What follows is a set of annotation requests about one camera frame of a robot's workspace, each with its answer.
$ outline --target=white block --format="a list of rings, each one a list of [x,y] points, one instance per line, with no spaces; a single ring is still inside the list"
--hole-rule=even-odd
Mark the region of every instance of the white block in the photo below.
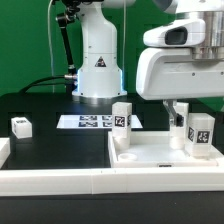
[[[0,168],[5,163],[10,154],[9,138],[0,138]]]
[[[1,171],[0,196],[92,194],[90,169]]]
[[[117,102],[112,106],[112,135],[117,148],[128,149],[131,134],[132,104]]]
[[[223,169],[175,167],[126,169],[127,193],[224,189]]]
[[[194,157],[209,157],[215,119],[205,113],[191,113],[185,150]]]
[[[17,138],[31,138],[32,124],[25,117],[11,119],[12,132]]]
[[[170,137],[169,146],[171,149],[184,149],[184,137]]]
[[[173,107],[178,114],[182,116],[188,115],[189,103],[177,102]]]
[[[124,193],[126,192],[125,169],[93,169],[92,193]]]

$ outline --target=warning label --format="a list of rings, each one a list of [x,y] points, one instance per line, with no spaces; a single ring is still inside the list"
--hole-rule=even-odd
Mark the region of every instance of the warning label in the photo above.
[[[103,57],[100,57],[99,60],[97,61],[97,63],[95,64],[95,67],[107,67],[104,60],[103,60]]]

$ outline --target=green wall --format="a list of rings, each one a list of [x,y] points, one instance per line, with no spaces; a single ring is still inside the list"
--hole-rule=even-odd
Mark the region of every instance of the green wall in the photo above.
[[[0,14],[0,95],[17,92],[37,79],[51,76],[47,36],[47,8],[49,0],[7,0],[1,3]],[[52,41],[55,75],[67,72],[66,58],[60,30],[54,18],[63,12],[57,3],[52,8]],[[103,9],[105,17],[118,30],[118,65],[122,67],[123,9]],[[145,48],[142,37],[146,30],[168,23],[171,16],[160,12],[150,0],[136,0],[127,9],[125,52],[125,89],[135,92],[138,58]],[[76,67],[82,64],[82,34],[77,21],[68,27]],[[31,91],[52,91],[51,87],[35,87]]]

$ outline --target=small white cube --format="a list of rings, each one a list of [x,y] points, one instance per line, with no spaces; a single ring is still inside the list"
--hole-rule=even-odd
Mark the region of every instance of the small white cube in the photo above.
[[[193,157],[209,157],[215,119],[205,113],[191,113],[185,150]]]
[[[11,119],[12,132],[20,138],[32,137],[32,124],[25,117],[15,117]]]

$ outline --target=black cable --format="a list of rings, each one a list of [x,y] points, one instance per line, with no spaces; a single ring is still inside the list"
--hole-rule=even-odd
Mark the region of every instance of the black cable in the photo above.
[[[26,91],[28,89],[30,89],[31,87],[35,86],[36,84],[40,83],[40,82],[45,82],[45,81],[49,81],[49,80],[55,80],[55,79],[64,79],[64,76],[63,75],[60,75],[60,76],[51,76],[51,77],[46,77],[46,78],[43,78],[43,79],[38,79],[32,83],[30,83],[29,85],[25,86],[24,88],[22,88],[19,93],[26,93]]]
[[[65,82],[58,82],[58,83],[41,83],[41,84],[34,84],[34,85],[30,86],[29,88],[27,87],[26,92],[27,92],[27,90],[29,90],[30,88],[32,88],[32,87],[36,87],[36,86],[54,86],[54,85],[66,85],[66,83],[65,83]]]

